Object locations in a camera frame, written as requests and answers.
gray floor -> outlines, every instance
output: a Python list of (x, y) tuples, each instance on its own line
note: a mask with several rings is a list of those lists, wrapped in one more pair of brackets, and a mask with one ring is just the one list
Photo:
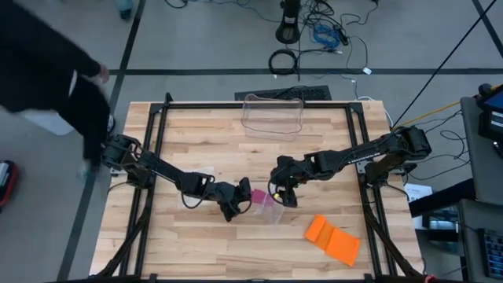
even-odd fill
[[(116, 14), (113, 0), (22, 0), (28, 8), (57, 30), (75, 40), (97, 60), (118, 69), (131, 23)], [(277, 19), (279, 1), (251, 0), (260, 13)], [(369, 0), (332, 0), (336, 19), (341, 13), (363, 15), (373, 7)], [(482, 6), (490, 0), (481, 0)], [(497, 2), (489, 18), (503, 38), (503, 3)], [(365, 26), (351, 25), (350, 35), (365, 40), (369, 68), (437, 68), (478, 17), (472, 0), (383, 0)], [(233, 69), (267, 68), (273, 51), (284, 47), (274, 38), (277, 24), (260, 20), (249, 10), (234, 4), (190, 2), (174, 10), (160, 0), (148, 0), (138, 29), (128, 69)], [(316, 44), (303, 37), (301, 48)], [(343, 54), (306, 55), (305, 68), (345, 68), (349, 49)], [(350, 68), (365, 63), (363, 46), (354, 40)], [(487, 29), (480, 24), (453, 55), (446, 68), (503, 68)], [(358, 95), (383, 100), (393, 119), (397, 119), (429, 75), (354, 75)], [(108, 83), (108, 95), (115, 77)], [(501, 83), (499, 75), (439, 75), (402, 120), (476, 93), (481, 83)], [(121, 131), (130, 101), (161, 101), (169, 91), (176, 101), (228, 101), (244, 90), (328, 85), (334, 100), (354, 99), (354, 86), (336, 75), (322, 79), (303, 75), (274, 78), (272, 75), (126, 75), (119, 92), (115, 115)], [(433, 118), (445, 117), (457, 108)], [(75, 176), (80, 163), (82, 139), (77, 133), (56, 137), (30, 122), (0, 111), (0, 149), (2, 159), (14, 160), (22, 168), (14, 198), (0, 214), (0, 281), (42, 282), (56, 279), (71, 233), (83, 183)], [(463, 136), (461, 118), (441, 129)], [(440, 137), (439, 130), (428, 134), (432, 154), (461, 151), (458, 141)], [(414, 174), (428, 177), (460, 164), (449, 157), (421, 164)], [(471, 176), (468, 166), (427, 181), (409, 182), (446, 188)], [(83, 234), (75, 255), (71, 277), (88, 275), (96, 244), (101, 214), (110, 178), (104, 171), (99, 178), (86, 215)], [(439, 252), (420, 237), (427, 272), (443, 274), (460, 266), (455, 255)], [(459, 278), (451, 274), (449, 278)]]

wooden tabletop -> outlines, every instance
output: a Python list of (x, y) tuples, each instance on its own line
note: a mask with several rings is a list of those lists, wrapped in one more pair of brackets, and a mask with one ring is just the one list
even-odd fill
[[(387, 133), (382, 102), (363, 105), (370, 139)], [(131, 103), (125, 135), (143, 141), (149, 107), (148, 102)], [(184, 171), (209, 167), (216, 182), (237, 184), (246, 176), (253, 189), (266, 190), (277, 156), (302, 159), (304, 153), (351, 147), (342, 109), (304, 109), (303, 129), (294, 142), (248, 138), (240, 122), (241, 113), (241, 109), (169, 109), (161, 158)], [(151, 149), (156, 132), (155, 126)], [(112, 184), (124, 179), (114, 178)], [(391, 177), (390, 184), (402, 188), (398, 176)], [(124, 185), (108, 195), (90, 274), (100, 271), (123, 243), (133, 192), (132, 187)], [(405, 195), (387, 187), (381, 192), (391, 239), (421, 271), (423, 263)], [(157, 178), (143, 276), (362, 279), (364, 273), (373, 274), (355, 167), (345, 167), (329, 181), (302, 185), (296, 194), (298, 208), (286, 208), (276, 226), (255, 215), (255, 205), (227, 223), (216, 203), (203, 202), (193, 210), (184, 208), (174, 185)], [(303, 238), (316, 214), (361, 239), (353, 267), (326, 256)], [(376, 238), (381, 265), (387, 273), (384, 248)], [(138, 240), (130, 257), (130, 272), (137, 246)]]

black metal frame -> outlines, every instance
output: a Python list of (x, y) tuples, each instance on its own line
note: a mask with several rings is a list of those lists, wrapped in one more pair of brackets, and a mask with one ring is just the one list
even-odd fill
[[(163, 142), (163, 133), (164, 133), (164, 128), (166, 126), (166, 118), (167, 118), (167, 111), (168, 109), (232, 109), (232, 108), (242, 108), (242, 103), (236, 103), (236, 102), (217, 102), (217, 103), (174, 103), (171, 104), (172, 99), (170, 94), (166, 94), (166, 100), (164, 103), (155, 103), (151, 104), (150, 110), (149, 110), (149, 120), (147, 122), (147, 128), (145, 131), (145, 140), (144, 140), (144, 147), (147, 149), (149, 147), (149, 144), (152, 139), (152, 129), (153, 129), (153, 122), (155, 119), (155, 115), (160, 112), (160, 125), (159, 125), (159, 130), (158, 130), (158, 135), (157, 135), (157, 140), (156, 140), (156, 147), (155, 147), (155, 154), (156, 156), (160, 155), (160, 150), (161, 150), (161, 145)], [(351, 140), (351, 145), (356, 146), (358, 144), (357, 142), (357, 136), (356, 136), (356, 131), (354, 127), (354, 121), (353, 121), (353, 113), (357, 114), (358, 117), (358, 123), (360, 126), (360, 130), (362, 133), (362, 141), (363, 142), (368, 142), (369, 141), (369, 134), (367, 132), (367, 126), (365, 122), (365, 116), (363, 112), (363, 107), (361, 102), (349, 102), (349, 103), (339, 103), (339, 102), (333, 102), (333, 103), (319, 103), (319, 102), (306, 102), (304, 105), (304, 108), (334, 108), (334, 109), (342, 109), (346, 113), (347, 117), (347, 127), (349, 130), (349, 135), (350, 135), (350, 140)], [(138, 222), (136, 222), (137, 216), (138, 216), (138, 209), (140, 205), (140, 198), (141, 194), (143, 191), (143, 188), (135, 188), (134, 195), (133, 195), (133, 201), (131, 204), (131, 210), (130, 210), (130, 218), (127, 226), (127, 238), (121, 246), (121, 248), (124, 248), (123, 252), (124, 255), (122, 256), (122, 261), (120, 263), (120, 268), (119, 268), (119, 276), (126, 276), (127, 274), (127, 267), (129, 263), (129, 258), (130, 258), (130, 247), (132, 242), (134, 241), (135, 237), (140, 233), (139, 229), (141, 228), (141, 236), (140, 236), (140, 243), (138, 246), (138, 256), (136, 259), (136, 263), (134, 266), (134, 275), (133, 277), (139, 278), (141, 276), (141, 271), (143, 267), (143, 261), (145, 258), (145, 250), (146, 250), (146, 243), (147, 243), (147, 238), (148, 238), (148, 232), (149, 232), (149, 221), (150, 221), (150, 215), (152, 214), (152, 203), (153, 203), (153, 197), (155, 193), (155, 179), (153, 182), (153, 186), (151, 188), (146, 188), (147, 189), (147, 197), (145, 200), (145, 206), (144, 206), (144, 211), (141, 214), (140, 219)], [(367, 189), (368, 186), (367, 184), (361, 179), (358, 178), (358, 185), (360, 189), (360, 195), (362, 198), (362, 208), (363, 208), (363, 213), (364, 216), (367, 213), (372, 213), (372, 210), (365, 209), (365, 205), (369, 202), (369, 197), (367, 195)], [(382, 203), (382, 199), (380, 197), (380, 191), (378, 187), (373, 188), (373, 193), (374, 193), (374, 198), (376, 201), (376, 211), (377, 211), (377, 216), (379, 219), (380, 226), (383, 228), (384, 232), (389, 235), (388, 229), (387, 229), (387, 223), (386, 223), (386, 215), (384, 213), (384, 207)], [(380, 267), (380, 260), (379, 260), (379, 252), (377, 249), (377, 242), (376, 242), (376, 237), (375, 237), (375, 232), (373, 228), (369, 225), (369, 222), (367, 221), (367, 218), (365, 218), (365, 226), (367, 230), (367, 237), (369, 239), (369, 248), (370, 248), (370, 254), (373, 262), (373, 269), (374, 269), (374, 276), (380, 276), (382, 274), (382, 270)], [(387, 249), (385, 249), (386, 252), (386, 258), (387, 258), (387, 264), (389, 268), (389, 272), (391, 276), (396, 276), (396, 266), (395, 266), (395, 261), (393, 260), (391, 254)], [(114, 270), (110, 270), (108, 273), (103, 274), (104, 276), (112, 276)], [(161, 279), (156, 279), (156, 278), (151, 278), (150, 280), (141, 280), (144, 282), (159, 282), (159, 283), (168, 283), (168, 282), (176, 282), (179, 280), (161, 280)], [(200, 282), (199, 280), (189, 280), (190, 282)], [(219, 283), (223, 282), (241, 282), (241, 281), (246, 281), (248, 282), (249, 280), (221, 280), (221, 281), (215, 281)], [(288, 280), (291, 282), (301, 282), (305, 280)], [(365, 275), (365, 279), (361, 280), (329, 280), (331, 282), (337, 281), (337, 282), (369, 282), (372, 281), (372, 276), (369, 276), (369, 274)]]

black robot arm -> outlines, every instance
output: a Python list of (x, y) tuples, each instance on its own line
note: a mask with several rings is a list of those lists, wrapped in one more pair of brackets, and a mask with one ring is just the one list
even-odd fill
[(215, 182), (212, 175), (181, 171), (144, 150), (137, 139), (125, 135), (110, 138), (101, 159), (107, 167), (125, 170), (127, 182), (132, 186), (149, 188), (155, 174), (173, 182), (185, 196), (216, 201), (227, 222), (243, 213), (239, 209), (241, 202), (252, 198), (248, 178), (242, 178), (238, 186), (233, 186), (227, 182)]
[(402, 127), (380, 138), (341, 151), (325, 150), (304, 155), (304, 160), (279, 156), (277, 167), (270, 172), (270, 183), (284, 206), (295, 208), (293, 188), (310, 180), (326, 181), (349, 164), (386, 155), (365, 165), (365, 182), (375, 185), (387, 179), (390, 171), (407, 160), (422, 160), (431, 152), (426, 135), (415, 127)]

orange cloth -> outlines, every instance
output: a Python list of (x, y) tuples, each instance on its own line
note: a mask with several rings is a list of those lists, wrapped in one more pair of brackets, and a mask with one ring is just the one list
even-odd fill
[(327, 255), (353, 266), (358, 256), (360, 239), (333, 226), (323, 215), (314, 216), (304, 237), (324, 250)]

